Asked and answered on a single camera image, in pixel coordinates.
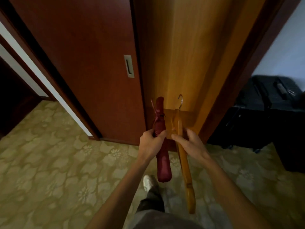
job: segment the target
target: wooden hanger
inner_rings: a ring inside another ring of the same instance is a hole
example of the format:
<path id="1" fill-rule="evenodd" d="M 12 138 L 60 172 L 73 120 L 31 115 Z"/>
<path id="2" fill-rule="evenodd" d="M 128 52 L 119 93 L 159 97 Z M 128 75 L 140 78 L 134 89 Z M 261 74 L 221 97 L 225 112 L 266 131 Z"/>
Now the wooden hanger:
<path id="1" fill-rule="evenodd" d="M 176 133 L 179 136 L 183 136 L 183 126 L 182 126 L 182 119 L 180 114 L 180 108 L 182 106 L 182 103 L 183 103 L 183 97 L 181 98 L 181 105 L 178 109 L 176 109 L 175 115 L 172 119 L 173 133 Z M 181 144 L 177 142 L 176 142 L 176 147 L 179 155 L 182 176 L 185 184 L 186 202 L 188 204 L 189 213 L 194 214 L 196 209 L 196 198 L 195 198 L 195 192 L 193 188 L 193 181 L 189 168 L 187 153 L 185 152 Z"/>

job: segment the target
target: person's right hand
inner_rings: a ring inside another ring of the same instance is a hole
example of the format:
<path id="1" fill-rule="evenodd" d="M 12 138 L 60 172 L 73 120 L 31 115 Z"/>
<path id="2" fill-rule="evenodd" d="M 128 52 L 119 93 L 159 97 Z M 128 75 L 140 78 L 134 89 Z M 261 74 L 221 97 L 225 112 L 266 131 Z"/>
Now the person's right hand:
<path id="1" fill-rule="evenodd" d="M 186 128 L 186 132 L 189 140 L 186 140 L 177 134 L 172 134 L 171 137 L 174 141 L 182 145 L 188 155 L 206 166 L 211 161 L 208 150 L 195 132 L 188 128 Z"/>

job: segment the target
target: recessed door handle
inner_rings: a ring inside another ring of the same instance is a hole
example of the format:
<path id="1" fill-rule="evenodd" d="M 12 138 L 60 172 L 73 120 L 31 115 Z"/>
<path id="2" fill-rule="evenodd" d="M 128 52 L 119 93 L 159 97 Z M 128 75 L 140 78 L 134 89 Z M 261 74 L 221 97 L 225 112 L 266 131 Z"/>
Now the recessed door handle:
<path id="1" fill-rule="evenodd" d="M 135 74 L 132 67 L 132 57 L 130 55 L 124 55 L 124 60 L 126 65 L 127 76 L 129 78 L 134 78 Z"/>

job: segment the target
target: forearm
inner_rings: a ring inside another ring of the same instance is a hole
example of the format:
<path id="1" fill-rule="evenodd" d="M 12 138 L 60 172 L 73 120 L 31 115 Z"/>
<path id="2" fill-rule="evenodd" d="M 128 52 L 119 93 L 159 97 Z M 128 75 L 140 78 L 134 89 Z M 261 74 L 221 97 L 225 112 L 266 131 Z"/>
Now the forearm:
<path id="1" fill-rule="evenodd" d="M 94 215 L 86 229 L 122 228 L 148 163 L 138 159 Z"/>
<path id="2" fill-rule="evenodd" d="M 271 228 L 267 220 L 213 159 L 205 167 L 215 188 L 217 201 L 227 213 L 233 228 Z"/>

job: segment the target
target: white shoe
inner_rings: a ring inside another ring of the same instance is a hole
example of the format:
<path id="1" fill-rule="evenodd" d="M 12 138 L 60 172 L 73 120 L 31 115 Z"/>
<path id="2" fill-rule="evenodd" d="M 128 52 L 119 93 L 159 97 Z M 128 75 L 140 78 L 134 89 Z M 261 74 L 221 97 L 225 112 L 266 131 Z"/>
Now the white shoe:
<path id="1" fill-rule="evenodd" d="M 143 186 L 146 192 L 148 192 L 155 185 L 158 185 L 158 183 L 156 183 L 153 177 L 149 175 L 145 175 L 143 177 Z"/>

